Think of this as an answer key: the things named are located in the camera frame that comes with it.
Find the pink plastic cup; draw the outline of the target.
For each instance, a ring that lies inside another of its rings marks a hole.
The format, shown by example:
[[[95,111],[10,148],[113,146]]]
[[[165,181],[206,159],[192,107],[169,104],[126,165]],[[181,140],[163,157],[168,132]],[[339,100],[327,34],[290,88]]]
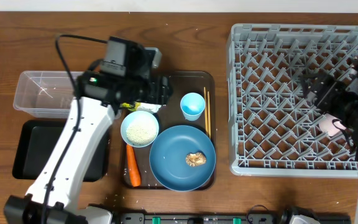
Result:
[[[326,113],[322,115],[322,119],[318,122],[319,129],[326,133],[329,137],[333,137],[339,133],[340,129],[346,129],[346,127],[343,126],[339,121],[333,123],[334,119],[336,119],[336,117]]]

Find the white tissue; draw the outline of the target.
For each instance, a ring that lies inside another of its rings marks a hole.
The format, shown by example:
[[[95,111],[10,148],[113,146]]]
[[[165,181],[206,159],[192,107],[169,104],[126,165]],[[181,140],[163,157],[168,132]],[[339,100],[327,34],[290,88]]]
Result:
[[[161,108],[161,105],[149,104],[149,103],[139,103],[137,107],[137,111],[146,111],[149,113],[157,113],[158,110]]]

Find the yellow silver snack wrapper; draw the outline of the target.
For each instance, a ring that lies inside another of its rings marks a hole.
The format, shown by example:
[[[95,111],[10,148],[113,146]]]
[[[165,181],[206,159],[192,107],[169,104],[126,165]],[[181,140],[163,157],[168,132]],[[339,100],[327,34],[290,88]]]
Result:
[[[141,106],[140,102],[121,103],[120,104],[120,109],[127,109],[129,111],[137,111],[140,106]]]

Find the light blue plastic cup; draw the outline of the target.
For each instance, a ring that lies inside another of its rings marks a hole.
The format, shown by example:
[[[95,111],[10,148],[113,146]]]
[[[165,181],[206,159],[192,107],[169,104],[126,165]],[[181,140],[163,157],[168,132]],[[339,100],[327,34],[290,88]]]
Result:
[[[180,101],[180,109],[188,121],[196,121],[205,109],[205,100],[198,93],[187,93]]]

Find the light blue rice bowl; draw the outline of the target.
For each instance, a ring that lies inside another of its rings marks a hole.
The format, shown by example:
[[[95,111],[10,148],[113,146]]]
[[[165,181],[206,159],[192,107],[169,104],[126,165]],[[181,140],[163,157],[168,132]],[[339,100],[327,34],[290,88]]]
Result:
[[[157,118],[146,111],[129,113],[121,124],[121,137],[132,147],[145,147],[152,144],[158,133]]]

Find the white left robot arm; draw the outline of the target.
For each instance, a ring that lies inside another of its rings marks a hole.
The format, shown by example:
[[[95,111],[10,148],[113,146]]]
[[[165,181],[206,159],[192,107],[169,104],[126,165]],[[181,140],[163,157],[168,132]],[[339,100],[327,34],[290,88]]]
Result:
[[[78,209],[86,171],[122,103],[164,105],[172,95],[168,78],[161,75],[123,77],[87,70],[76,86],[79,95],[44,168],[24,197],[11,195],[4,206],[8,223],[114,223],[108,209]]]

